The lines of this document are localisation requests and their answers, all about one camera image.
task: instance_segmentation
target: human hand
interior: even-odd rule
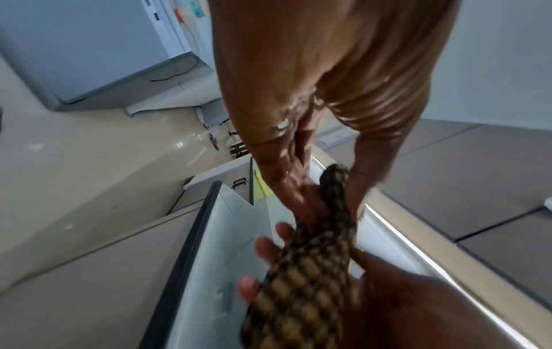
[[[293,228],[278,223],[276,231],[289,241]],[[279,247],[270,239],[255,241],[257,254],[270,265]],[[351,278],[343,312],[341,349],[349,348],[515,348],[504,335],[450,285],[399,269],[372,254],[351,249],[364,269]],[[254,301],[260,284],[251,277],[238,283],[242,299]]]
[[[305,166],[325,106],[360,131],[346,188],[357,212],[429,96],[459,0],[209,0],[229,116],[263,179],[307,224],[323,216]]]

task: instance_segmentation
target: yellow object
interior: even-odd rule
[[[259,181],[260,188],[263,190],[264,196],[274,195],[274,192],[272,191],[272,189],[269,188],[268,185],[266,185],[266,183],[263,180],[263,177],[260,175],[260,171],[258,169],[255,170],[255,178],[257,179],[257,181]]]

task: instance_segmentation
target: hand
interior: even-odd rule
[[[292,238],[288,224],[278,223],[276,231],[284,241]],[[266,237],[256,240],[255,250],[269,264],[278,260],[279,248]],[[341,349],[515,348],[450,285],[408,273],[356,248],[351,258],[365,273],[351,280]],[[259,287],[257,280],[243,277],[238,292],[250,304]]]
[[[357,212],[429,98],[459,0],[209,0],[221,91],[263,179],[307,224],[326,210],[305,149],[323,106],[360,131]]]

